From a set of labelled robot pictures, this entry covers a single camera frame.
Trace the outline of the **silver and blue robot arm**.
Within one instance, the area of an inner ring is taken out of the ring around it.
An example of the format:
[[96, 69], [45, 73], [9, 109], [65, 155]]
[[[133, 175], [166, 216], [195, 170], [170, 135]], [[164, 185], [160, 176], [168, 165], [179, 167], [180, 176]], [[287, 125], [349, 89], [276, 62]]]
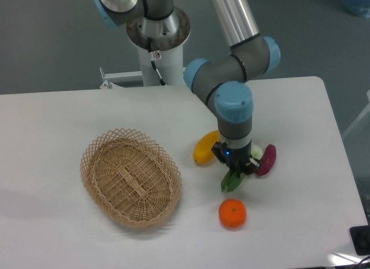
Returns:
[[219, 62], [198, 58], [183, 65], [183, 45], [190, 21], [173, 0], [93, 0], [105, 24], [124, 25], [139, 54], [145, 86], [186, 84], [216, 116], [219, 140], [211, 151], [231, 171], [267, 174], [276, 160], [269, 145], [253, 157], [253, 99], [246, 82], [280, 61], [278, 44], [260, 35], [247, 0], [210, 0], [230, 54]]

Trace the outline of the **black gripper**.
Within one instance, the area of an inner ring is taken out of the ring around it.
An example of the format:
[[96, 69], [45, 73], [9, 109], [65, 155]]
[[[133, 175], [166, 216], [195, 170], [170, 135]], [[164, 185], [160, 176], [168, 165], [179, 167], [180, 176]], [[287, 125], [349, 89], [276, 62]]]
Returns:
[[239, 169], [244, 175], [251, 175], [257, 172], [261, 165], [261, 160], [251, 157], [251, 147], [251, 142], [237, 149], [231, 149], [226, 142], [215, 142], [211, 151], [218, 161], [228, 168]]

